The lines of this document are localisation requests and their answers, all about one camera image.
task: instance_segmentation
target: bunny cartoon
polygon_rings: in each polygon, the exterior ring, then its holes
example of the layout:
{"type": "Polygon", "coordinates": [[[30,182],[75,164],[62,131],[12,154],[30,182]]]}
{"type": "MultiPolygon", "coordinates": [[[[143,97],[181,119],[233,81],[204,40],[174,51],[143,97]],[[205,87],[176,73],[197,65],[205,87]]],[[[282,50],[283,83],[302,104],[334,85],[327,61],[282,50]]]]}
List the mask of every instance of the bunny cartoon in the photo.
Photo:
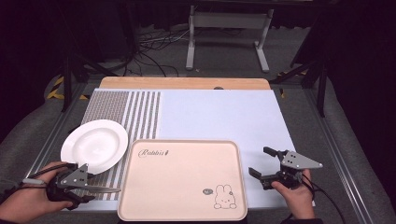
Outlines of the bunny cartoon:
{"type": "Polygon", "coordinates": [[[236,208],[235,197],[230,185],[218,185],[216,187],[215,208],[236,208]]]}

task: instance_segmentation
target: logo on tray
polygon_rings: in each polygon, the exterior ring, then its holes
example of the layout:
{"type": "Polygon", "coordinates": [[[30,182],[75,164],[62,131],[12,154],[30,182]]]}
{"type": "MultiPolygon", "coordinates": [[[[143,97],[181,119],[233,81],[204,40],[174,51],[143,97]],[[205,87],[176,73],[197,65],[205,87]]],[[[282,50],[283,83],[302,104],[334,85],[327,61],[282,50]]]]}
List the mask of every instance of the logo on tray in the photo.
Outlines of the logo on tray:
{"type": "Polygon", "coordinates": [[[150,149],[142,149],[139,151],[140,158],[146,158],[148,156],[166,156],[168,155],[169,150],[150,150],[150,149]]]}

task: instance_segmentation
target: hand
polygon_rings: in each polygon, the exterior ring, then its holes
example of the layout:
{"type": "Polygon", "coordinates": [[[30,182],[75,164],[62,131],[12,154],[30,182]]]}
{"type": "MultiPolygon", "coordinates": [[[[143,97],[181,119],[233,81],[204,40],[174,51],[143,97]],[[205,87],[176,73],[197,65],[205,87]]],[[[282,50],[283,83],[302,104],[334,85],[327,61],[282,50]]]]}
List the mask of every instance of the hand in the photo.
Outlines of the hand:
{"type": "MultiPolygon", "coordinates": [[[[303,175],[309,180],[311,179],[309,170],[303,170],[303,175]]],[[[309,181],[305,177],[303,177],[303,181],[309,185],[309,181]]],[[[305,185],[301,184],[297,189],[288,189],[281,183],[274,181],[271,186],[285,198],[289,210],[296,219],[315,218],[312,193],[305,185]]]]}
{"type": "MultiPolygon", "coordinates": [[[[65,164],[65,162],[51,162],[47,166],[43,167],[42,170],[61,164],[65,164]]],[[[44,182],[48,184],[57,173],[64,169],[65,168],[60,168],[49,171],[40,175],[36,179],[44,180],[44,182]]],[[[16,223],[25,223],[48,213],[60,211],[72,205],[73,204],[71,202],[49,201],[46,189],[19,189],[9,196],[5,202],[0,204],[0,219],[16,223]]]]}

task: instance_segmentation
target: beige tray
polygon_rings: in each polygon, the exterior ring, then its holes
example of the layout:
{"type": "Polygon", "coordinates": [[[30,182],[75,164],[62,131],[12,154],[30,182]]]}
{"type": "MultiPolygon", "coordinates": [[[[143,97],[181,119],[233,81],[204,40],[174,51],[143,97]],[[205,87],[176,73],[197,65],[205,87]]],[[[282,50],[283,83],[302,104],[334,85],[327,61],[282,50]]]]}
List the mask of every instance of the beige tray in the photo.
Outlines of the beige tray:
{"type": "Polygon", "coordinates": [[[247,204],[231,141],[137,140],[118,214],[124,221],[240,220],[247,204]]]}

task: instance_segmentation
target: white plate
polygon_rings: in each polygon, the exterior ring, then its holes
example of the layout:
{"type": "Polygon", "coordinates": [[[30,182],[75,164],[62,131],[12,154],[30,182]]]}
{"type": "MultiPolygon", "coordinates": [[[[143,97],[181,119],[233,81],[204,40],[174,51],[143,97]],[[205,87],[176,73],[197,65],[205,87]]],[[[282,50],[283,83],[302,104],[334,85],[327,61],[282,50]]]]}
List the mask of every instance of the white plate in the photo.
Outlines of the white plate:
{"type": "Polygon", "coordinates": [[[88,172],[100,174],[114,166],[128,146],[128,134],[115,121],[94,120],[75,129],[64,141],[61,160],[83,165],[88,172]]]}

